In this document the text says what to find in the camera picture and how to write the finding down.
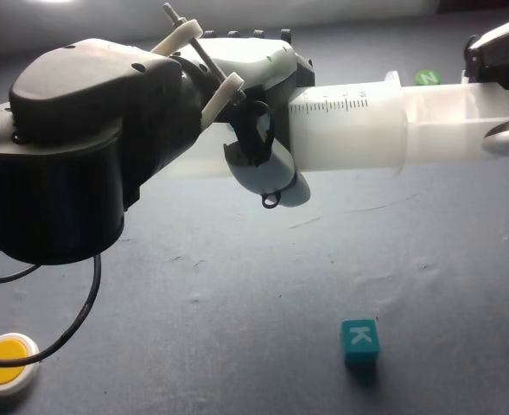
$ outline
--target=black cable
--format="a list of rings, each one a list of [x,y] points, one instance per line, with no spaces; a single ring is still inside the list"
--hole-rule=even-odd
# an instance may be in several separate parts
[[[85,321],[89,312],[91,311],[92,305],[95,302],[95,298],[97,298],[97,294],[99,293],[100,287],[100,276],[102,273],[102,266],[100,263],[100,255],[94,256],[94,273],[92,277],[92,285],[89,290],[89,295],[87,296],[87,300],[83,307],[81,308],[80,313],[75,318],[70,327],[56,340],[53,344],[51,344],[48,348],[45,348],[42,352],[38,354],[34,354],[30,357],[24,357],[22,359],[10,359],[3,360],[0,359],[0,367],[20,367],[31,365],[32,363],[36,363],[38,361],[42,361],[43,359],[47,359],[51,354],[57,352],[62,346],[64,346],[68,340],[72,338],[76,331],[80,328],[80,325]]]
[[[5,277],[0,277],[0,284],[9,283],[10,281],[16,281],[17,279],[25,277],[26,275],[35,271],[39,267],[40,265],[30,265],[27,268],[24,268],[23,270],[7,275]]]

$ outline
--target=bolt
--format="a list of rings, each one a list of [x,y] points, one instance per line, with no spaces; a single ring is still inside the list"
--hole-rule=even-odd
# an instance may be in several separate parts
[[[164,11],[166,12],[166,15],[171,19],[171,21],[174,23],[174,27],[178,28],[183,23],[187,21],[185,17],[179,17],[177,12],[174,10],[173,7],[171,7],[171,4],[165,3],[163,5]],[[223,71],[218,67],[216,62],[212,60],[209,54],[206,53],[204,48],[201,46],[199,41],[195,38],[191,39],[189,41],[189,44],[193,47],[193,49],[196,51],[197,54],[199,54],[200,58],[206,63],[207,67],[210,68],[213,75],[218,79],[220,83],[222,83],[224,80],[227,79],[226,75],[223,73]],[[233,103],[237,104],[240,101],[242,101],[245,98],[245,93],[242,91],[237,91],[233,94],[232,101]]]

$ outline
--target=gray tabletop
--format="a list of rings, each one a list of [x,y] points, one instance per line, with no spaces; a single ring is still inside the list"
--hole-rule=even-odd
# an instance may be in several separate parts
[[[301,29],[293,46],[318,85],[426,68],[454,83],[468,36],[507,20]],[[0,60],[0,102],[27,61]],[[307,179],[308,204],[272,211],[231,178],[150,180],[91,315],[0,412],[509,414],[509,159]],[[0,273],[19,266],[0,253]],[[44,348],[91,278],[86,261],[0,286],[0,335]],[[378,319],[372,376],[342,363],[356,318]]]

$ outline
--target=screw hole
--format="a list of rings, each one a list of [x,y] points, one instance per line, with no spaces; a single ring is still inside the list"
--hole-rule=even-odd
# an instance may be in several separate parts
[[[139,71],[140,73],[147,72],[147,68],[141,65],[140,63],[132,63],[131,67],[135,69],[136,71]]]

